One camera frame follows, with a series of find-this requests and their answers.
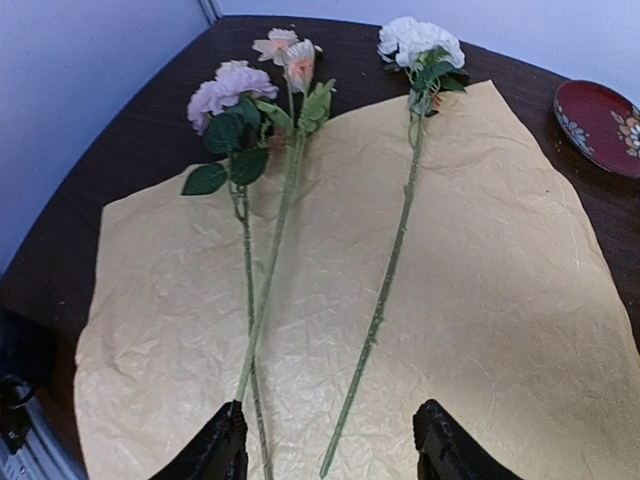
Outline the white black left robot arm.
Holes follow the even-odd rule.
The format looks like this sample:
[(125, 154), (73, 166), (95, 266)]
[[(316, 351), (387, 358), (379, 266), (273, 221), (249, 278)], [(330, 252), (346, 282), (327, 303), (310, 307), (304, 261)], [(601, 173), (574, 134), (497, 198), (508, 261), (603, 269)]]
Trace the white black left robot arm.
[(26, 441), (32, 427), (26, 405), (49, 381), (55, 359), (49, 328), (1, 308), (1, 439), (11, 454)]

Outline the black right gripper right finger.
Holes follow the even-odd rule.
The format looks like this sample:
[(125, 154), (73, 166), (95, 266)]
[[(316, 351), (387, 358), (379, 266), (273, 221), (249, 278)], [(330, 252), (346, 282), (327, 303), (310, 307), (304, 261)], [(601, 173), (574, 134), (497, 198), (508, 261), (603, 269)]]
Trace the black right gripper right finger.
[(417, 478), (509, 479), (510, 470), (496, 461), (436, 400), (429, 399), (413, 416), (419, 454)]

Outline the lilac pink flower stem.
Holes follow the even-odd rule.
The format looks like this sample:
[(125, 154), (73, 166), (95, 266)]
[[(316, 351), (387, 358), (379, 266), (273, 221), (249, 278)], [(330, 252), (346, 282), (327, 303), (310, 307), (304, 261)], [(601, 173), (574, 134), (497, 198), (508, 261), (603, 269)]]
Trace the lilac pink flower stem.
[(188, 120), (203, 137), (206, 149), (225, 156), (228, 164), (213, 161), (194, 169), (181, 194), (211, 195), (228, 188), (234, 216), (242, 228), (251, 334), (256, 332), (257, 311), (248, 187), (264, 174), (269, 159), (265, 140), (269, 127), (257, 103), (273, 100), (277, 93), (265, 71), (251, 67), (246, 60), (229, 60), (220, 64), (213, 80), (199, 86), (187, 107)]

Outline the peach pink flower stem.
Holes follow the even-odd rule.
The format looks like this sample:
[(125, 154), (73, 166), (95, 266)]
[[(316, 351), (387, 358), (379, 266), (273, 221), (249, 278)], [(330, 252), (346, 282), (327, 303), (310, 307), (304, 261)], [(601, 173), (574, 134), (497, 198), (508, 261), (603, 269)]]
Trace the peach pink flower stem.
[(301, 40), (292, 30), (273, 28), (264, 39), (253, 42), (261, 62), (270, 61), (282, 68), (286, 84), (289, 111), (269, 106), (263, 112), (272, 122), (283, 128), (289, 143), (286, 145), (286, 173), (281, 194), (276, 226), (268, 255), (265, 276), (257, 297), (257, 309), (249, 329), (249, 341), (243, 360), (234, 400), (241, 402), (250, 389), (257, 391), (256, 350), (263, 324), (268, 316), (272, 284), (284, 238), (288, 212), (299, 182), (307, 141), (329, 119), (336, 81), (314, 80), (320, 48), (311, 40)]

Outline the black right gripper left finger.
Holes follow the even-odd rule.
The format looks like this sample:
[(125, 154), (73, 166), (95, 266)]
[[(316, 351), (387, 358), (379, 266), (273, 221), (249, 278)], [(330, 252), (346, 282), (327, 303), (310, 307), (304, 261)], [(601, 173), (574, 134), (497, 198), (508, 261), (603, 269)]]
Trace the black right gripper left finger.
[(245, 480), (247, 432), (242, 403), (226, 402), (150, 480)]

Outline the orange yellow wrapping paper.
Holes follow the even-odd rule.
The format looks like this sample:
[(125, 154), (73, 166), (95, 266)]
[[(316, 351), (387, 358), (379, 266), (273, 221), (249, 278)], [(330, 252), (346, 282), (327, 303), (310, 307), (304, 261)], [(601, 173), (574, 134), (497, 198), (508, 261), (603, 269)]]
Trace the orange yellow wrapping paper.
[[(412, 151), (399, 97), (338, 116), (306, 153), (258, 361), (278, 479), (317, 477), (365, 340)], [(435, 399), (526, 479), (639, 475), (639, 355), (592, 225), (493, 83), (444, 97), (332, 479), (412, 479)], [(147, 479), (237, 388), (242, 229), (184, 176), (107, 205), (78, 341), (93, 479)]]

